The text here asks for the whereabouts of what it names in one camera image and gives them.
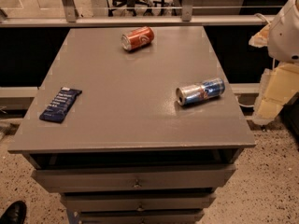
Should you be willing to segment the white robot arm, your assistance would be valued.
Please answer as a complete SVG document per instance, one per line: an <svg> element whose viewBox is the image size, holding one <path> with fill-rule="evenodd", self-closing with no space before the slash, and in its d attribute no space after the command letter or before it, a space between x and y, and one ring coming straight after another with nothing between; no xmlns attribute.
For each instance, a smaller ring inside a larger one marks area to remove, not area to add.
<svg viewBox="0 0 299 224"><path fill-rule="evenodd" d="M273 59L273 67L262 74L252 115L255 124L266 125L299 92L299 0L288 0L249 44L267 47Z"/></svg>

